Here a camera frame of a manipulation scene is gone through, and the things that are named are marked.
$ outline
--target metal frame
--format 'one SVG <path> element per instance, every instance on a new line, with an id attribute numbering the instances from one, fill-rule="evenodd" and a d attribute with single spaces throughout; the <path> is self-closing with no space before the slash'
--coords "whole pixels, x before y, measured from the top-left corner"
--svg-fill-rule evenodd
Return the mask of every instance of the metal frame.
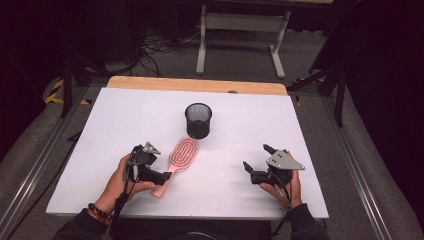
<path id="1" fill-rule="evenodd" d="M 387 229 L 386 223 L 381 216 L 380 210 L 378 209 L 374 194 L 372 193 L 364 175 L 362 174 L 361 168 L 359 167 L 358 161 L 356 160 L 356 157 L 350 146 L 349 140 L 347 139 L 343 128 L 338 126 L 337 120 L 333 117 L 334 110 L 331 100 L 328 97 L 322 97 L 321 101 L 324 105 L 324 109 L 327 115 L 329 116 L 331 125 L 333 126 L 340 145 L 342 146 L 346 158 L 347 168 L 352 176 L 359 196 L 361 197 L 362 204 L 364 205 L 365 211 L 368 214 L 375 235 L 380 240 L 392 239 Z"/>
<path id="2" fill-rule="evenodd" d="M 276 32 L 277 38 L 275 44 L 271 45 L 269 49 L 278 78 L 285 78 L 278 52 L 281 47 L 284 33 L 286 32 L 289 18 L 289 11 L 285 11 L 284 16 L 207 13 L 206 6 L 203 5 L 200 17 L 200 46 L 199 55 L 197 57 L 196 74 L 202 75 L 205 71 L 206 29 L 225 29 Z"/>
<path id="3" fill-rule="evenodd" d="M 79 102 L 81 102 L 81 100 L 84 98 L 86 91 L 87 91 L 86 87 L 80 87 L 75 92 L 75 97 L 73 101 L 74 105 L 69 109 L 69 112 L 68 114 L 66 114 L 66 116 L 59 119 L 59 122 L 55 126 L 52 135 L 48 139 L 46 145 L 44 146 L 37 160 L 34 162 L 34 166 L 28 173 L 25 180 L 19 186 L 19 189 L 14 199 L 12 200 L 11 204 L 7 208 L 5 214 L 3 215 L 0 221 L 0 239 L 6 239 L 6 237 L 9 235 L 10 231 L 12 230 L 14 224 L 17 222 L 19 215 L 21 214 L 23 208 L 25 207 L 25 204 L 27 203 L 32 192 L 37 186 L 37 183 L 40 180 L 41 175 L 46 169 L 50 161 L 50 157 L 53 154 L 66 126 L 70 122 L 72 115 L 76 109 L 75 106 L 78 105 Z"/>

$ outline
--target human hand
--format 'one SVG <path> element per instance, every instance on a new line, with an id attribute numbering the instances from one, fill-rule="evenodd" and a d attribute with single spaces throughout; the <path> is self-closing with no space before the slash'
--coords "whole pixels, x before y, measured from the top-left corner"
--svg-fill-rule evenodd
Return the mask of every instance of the human hand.
<path id="1" fill-rule="evenodd" d="M 287 192 L 289 193 L 288 198 L 291 199 L 291 208 L 295 208 L 302 204 L 302 197 L 300 191 L 300 180 L 299 180 L 299 172 L 297 170 L 292 170 L 293 176 L 289 184 L 286 185 Z M 261 183 L 259 185 L 263 190 L 271 194 L 275 197 L 284 209 L 288 209 L 289 202 L 287 198 L 281 195 L 281 191 L 278 191 L 275 186 L 272 186 L 268 183 Z"/>
<path id="2" fill-rule="evenodd" d="M 116 169 L 116 171 L 112 174 L 102 195 L 94 203 L 98 209 L 105 213 L 111 213 L 114 210 L 116 199 L 124 191 L 125 181 L 123 180 L 123 173 L 125 164 L 129 158 L 130 155 L 128 154 L 121 159 L 118 169 Z M 130 200 L 136 193 L 153 189 L 155 186 L 156 185 L 152 182 L 133 183 L 129 181 L 127 186 L 127 193 L 130 194 L 128 200 Z"/>

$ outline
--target black mesh cup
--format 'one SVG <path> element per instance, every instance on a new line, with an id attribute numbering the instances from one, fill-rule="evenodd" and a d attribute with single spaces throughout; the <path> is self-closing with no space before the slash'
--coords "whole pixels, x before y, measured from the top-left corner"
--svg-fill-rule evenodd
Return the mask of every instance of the black mesh cup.
<path id="1" fill-rule="evenodd" d="M 212 117 L 211 108 L 203 103 L 193 103 L 185 111 L 187 134 L 194 139 L 203 139 L 209 134 Z"/>

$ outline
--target white tabletop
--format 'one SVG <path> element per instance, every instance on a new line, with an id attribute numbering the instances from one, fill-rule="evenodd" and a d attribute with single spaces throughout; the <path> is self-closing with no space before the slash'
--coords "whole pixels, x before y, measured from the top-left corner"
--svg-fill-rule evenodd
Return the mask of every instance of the white tabletop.
<path id="1" fill-rule="evenodd" d="M 50 200 L 47 213 L 75 215 L 94 202 L 119 159 L 150 141 L 152 169 L 168 170 L 169 153 L 186 135 L 184 110 L 195 102 L 213 112 L 210 134 L 198 140 L 188 169 L 173 176 L 161 199 L 137 194 L 121 216 L 135 218 L 281 219 L 277 201 L 252 185 L 243 161 L 265 171 L 262 145 L 287 149 L 301 162 L 302 200 L 328 218 L 324 198 L 289 96 L 104 88 Z"/>

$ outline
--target wrist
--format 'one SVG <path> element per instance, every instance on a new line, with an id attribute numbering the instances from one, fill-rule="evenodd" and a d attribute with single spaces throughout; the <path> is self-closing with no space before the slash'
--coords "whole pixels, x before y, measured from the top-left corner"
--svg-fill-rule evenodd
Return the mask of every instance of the wrist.
<path id="1" fill-rule="evenodd" d="M 291 201 L 291 208 L 295 208 L 299 205 L 302 205 L 302 201 L 301 200 L 292 200 Z"/>
<path id="2" fill-rule="evenodd" d="M 115 201 L 116 199 L 105 199 L 100 197 L 96 202 L 94 202 L 94 205 L 102 212 L 110 214 L 115 209 Z"/>
<path id="3" fill-rule="evenodd" d="M 109 225 L 110 221 L 112 220 L 112 215 L 109 213 L 105 213 L 102 210 L 100 210 L 94 203 L 88 204 L 87 213 L 96 219 L 97 221 Z"/>

